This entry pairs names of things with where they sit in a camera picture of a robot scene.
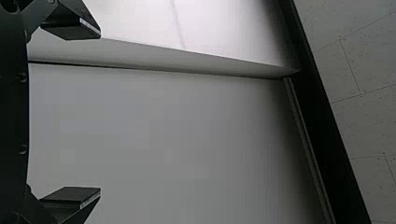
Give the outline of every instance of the wall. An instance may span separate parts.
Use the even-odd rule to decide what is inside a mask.
[[[89,223],[323,223],[281,81],[31,65],[29,183]]]
[[[295,0],[371,220],[396,223],[396,4]]]

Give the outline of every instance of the tile grout line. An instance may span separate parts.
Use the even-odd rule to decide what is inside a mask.
[[[393,14],[395,14],[395,13],[396,13],[396,11],[393,11],[393,12],[389,13],[389,14],[386,15],[386,16],[383,16],[383,17],[381,17],[381,18],[379,18],[379,19],[377,19],[377,20],[375,20],[375,21],[373,21],[373,22],[370,22],[369,24],[367,24],[367,25],[365,25],[365,26],[359,28],[358,30],[356,30],[356,31],[354,31],[354,32],[352,32],[352,33],[350,33],[350,34],[348,34],[348,35],[345,35],[345,36],[343,36],[343,37],[341,37],[341,38],[339,38],[339,40],[344,39],[344,38],[346,38],[346,37],[348,37],[348,36],[350,36],[350,35],[356,34],[358,31],[360,31],[360,30],[362,30],[362,29],[364,29],[364,28],[367,28],[368,26],[371,26],[371,25],[373,25],[374,23],[376,23],[376,22],[378,22],[378,21],[381,21],[381,20],[385,19],[386,17],[389,17],[389,16],[391,16],[391,15],[393,15]]]
[[[389,162],[388,162],[388,158],[387,158],[387,157],[385,157],[385,162],[387,163],[388,169],[389,169],[390,174],[392,175],[392,178],[393,178],[393,183],[394,183],[394,185],[395,185],[395,187],[396,187],[396,178],[395,178],[395,175],[394,175],[393,172],[392,172],[392,169],[390,169],[390,165],[389,165]]]
[[[381,87],[381,88],[376,89],[376,90],[373,90],[373,91],[366,91],[366,92],[360,93],[360,94],[358,94],[358,95],[349,96],[349,97],[347,97],[347,98],[345,98],[345,99],[337,100],[337,101],[331,102],[331,104],[337,104],[337,103],[343,102],[343,101],[345,101],[345,100],[350,100],[350,99],[352,99],[352,98],[359,97],[359,96],[363,96],[363,95],[365,95],[365,94],[372,93],[372,92],[375,92],[375,91],[382,91],[382,90],[384,90],[384,89],[391,88],[391,87],[394,87],[394,86],[396,86],[396,83],[391,84],[391,85],[388,85],[388,86],[386,86],[386,87]]]
[[[180,24],[180,19],[178,17],[175,0],[171,0],[170,2],[171,2],[172,11],[173,11],[173,14],[175,17],[175,24],[176,24],[176,28],[177,28],[177,32],[178,32],[178,39],[180,41],[180,45],[183,49],[187,49],[186,43],[183,38],[183,32],[181,30],[181,24]]]
[[[316,53],[316,52],[320,51],[321,49],[325,49],[325,48],[329,47],[330,45],[336,43],[337,41],[342,40],[342,39],[345,39],[345,38],[349,37],[350,35],[356,34],[358,31],[360,31],[360,30],[362,30],[362,29],[364,29],[364,28],[367,28],[368,26],[373,25],[374,23],[376,23],[376,22],[378,22],[378,21],[381,21],[381,20],[385,19],[386,17],[389,17],[389,16],[391,16],[391,15],[393,15],[393,14],[396,14],[396,11],[393,11],[393,12],[389,13],[389,14],[386,15],[386,16],[383,16],[383,17],[381,17],[381,18],[379,18],[379,19],[377,19],[377,20],[375,20],[375,21],[372,21],[372,22],[370,22],[369,24],[364,25],[363,27],[357,29],[356,31],[353,31],[353,32],[350,33],[350,34],[344,35],[344,36],[342,36],[342,37],[338,37],[337,40],[333,41],[332,43],[326,44],[325,46],[320,47],[319,49],[312,50],[312,52],[313,52],[313,53]]]
[[[337,43],[337,41],[339,41],[339,39],[337,39],[336,41],[333,41],[332,43],[327,44],[327,45],[325,45],[325,46],[323,46],[323,47],[320,47],[319,49],[312,50],[312,52],[313,52],[313,53],[316,53],[316,52],[320,51],[321,49],[326,49],[326,48],[329,47],[330,45],[332,45],[332,44],[334,44],[334,43]]]
[[[341,45],[341,49],[342,49],[343,52],[344,52],[344,56],[346,56],[347,65],[348,65],[349,70],[350,70],[350,72],[351,72],[351,74],[352,74],[352,76],[353,76],[353,79],[355,80],[356,87],[358,87],[359,94],[361,94],[361,87],[359,86],[358,80],[356,80],[355,73],[354,73],[353,70],[352,70],[352,66],[350,66],[350,62],[349,62],[349,59],[348,59],[348,57],[347,57],[346,50],[344,49],[343,43],[341,42],[341,40],[338,40],[338,41],[339,41],[339,43],[340,43],[340,45]]]

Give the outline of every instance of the black metal bracket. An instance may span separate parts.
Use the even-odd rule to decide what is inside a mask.
[[[301,71],[292,76],[297,103],[332,210],[331,223],[371,223],[294,0],[279,1]]]
[[[100,199],[99,189],[61,189],[55,197],[64,200],[55,211],[26,185],[30,151],[26,45],[39,26],[66,40],[100,38],[100,27],[82,0],[0,0],[0,21],[0,224],[84,223]],[[79,203],[74,210],[64,203],[72,202],[66,192],[81,196],[74,201]],[[58,212],[67,218],[59,219]]]

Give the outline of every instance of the bolt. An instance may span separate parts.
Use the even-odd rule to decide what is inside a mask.
[[[18,73],[17,79],[20,82],[26,82],[27,81],[27,74],[25,72],[20,72],[20,73]]]
[[[20,145],[18,151],[20,155],[25,155],[27,153],[27,146],[25,144]]]
[[[32,39],[32,36],[29,35],[27,31],[24,31],[24,33],[25,33],[25,41],[27,44],[29,44],[30,40]]]

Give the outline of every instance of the tiled wall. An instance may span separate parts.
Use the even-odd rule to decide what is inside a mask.
[[[396,1],[295,2],[371,220],[396,223]]]

